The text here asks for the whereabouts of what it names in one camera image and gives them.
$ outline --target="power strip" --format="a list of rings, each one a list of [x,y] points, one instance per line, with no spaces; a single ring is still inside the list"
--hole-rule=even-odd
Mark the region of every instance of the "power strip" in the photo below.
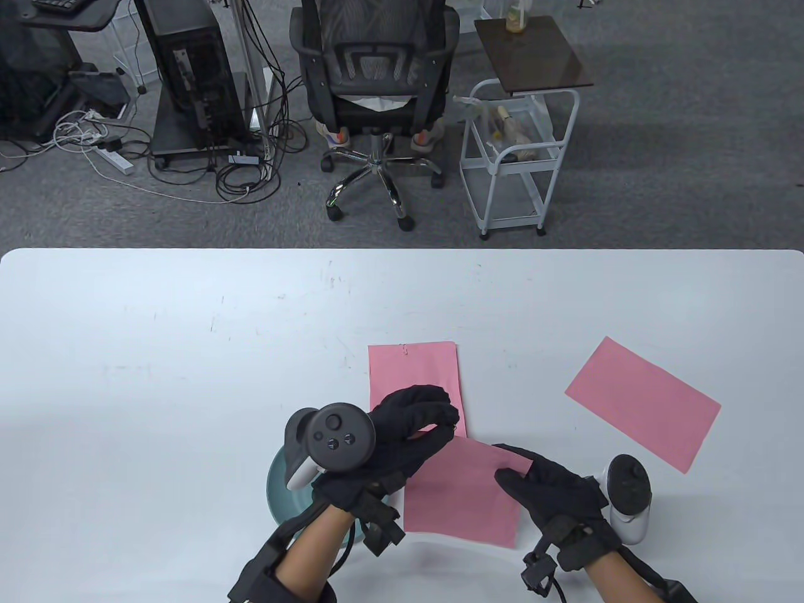
[[[123,158],[117,151],[109,152],[95,147],[95,151],[106,161],[115,166],[123,174],[128,176],[134,171],[134,164],[128,159]]]

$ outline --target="chair base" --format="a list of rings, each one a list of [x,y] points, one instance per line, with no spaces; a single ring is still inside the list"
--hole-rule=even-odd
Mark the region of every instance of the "chair base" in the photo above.
[[[426,167],[434,174],[441,175],[441,168],[434,162],[424,157],[389,157],[386,155],[388,148],[393,143],[394,137],[392,134],[372,134],[371,135],[371,153],[359,153],[349,149],[329,149],[324,153],[321,160],[321,167],[323,171],[331,171],[329,168],[332,165],[332,160],[336,158],[347,159],[349,161],[362,164],[361,167],[346,176],[343,180],[332,187],[329,196],[326,198],[326,214],[330,220],[337,222],[343,217],[343,211],[338,206],[338,198],[340,195],[352,184],[362,179],[368,174],[376,174],[379,176],[380,181],[385,186],[388,193],[388,198],[396,214],[396,220],[400,229],[409,232],[413,230],[415,223],[405,211],[402,198],[400,197],[399,190],[396,188],[391,173],[388,167],[391,165],[402,166],[419,166]]]

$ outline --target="chair armrest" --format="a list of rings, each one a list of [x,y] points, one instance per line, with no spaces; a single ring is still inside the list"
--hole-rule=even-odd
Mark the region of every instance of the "chair armrest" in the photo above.
[[[304,44],[304,11],[300,6],[290,11],[290,45],[300,55],[321,56],[321,51]]]

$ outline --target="vr controller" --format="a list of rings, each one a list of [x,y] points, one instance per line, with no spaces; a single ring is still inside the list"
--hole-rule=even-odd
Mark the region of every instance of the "vr controller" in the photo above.
[[[285,426],[285,487],[300,490],[324,471],[357,469],[375,443],[371,418],[353,404],[302,408]]]
[[[609,501],[609,524],[623,544],[638,544],[648,532],[650,479],[645,467],[629,454],[620,454],[603,472],[587,478],[598,483]]]

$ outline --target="metal pole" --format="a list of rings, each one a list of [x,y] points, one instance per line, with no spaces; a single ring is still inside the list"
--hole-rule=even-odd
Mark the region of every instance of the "metal pole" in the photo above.
[[[256,101],[254,103],[256,105],[256,116],[260,123],[260,135],[262,136],[265,147],[265,157],[267,158],[272,152],[269,145],[268,124],[265,119],[265,112],[268,107],[267,103],[270,100],[267,96],[270,95],[270,90],[265,87],[262,57],[254,49],[251,39],[249,39],[246,34],[245,7],[243,0],[231,0],[231,4],[232,14],[235,18],[235,28],[237,29],[237,38],[240,40],[240,48],[243,50],[243,57],[245,59],[248,85],[252,91],[252,98]]]

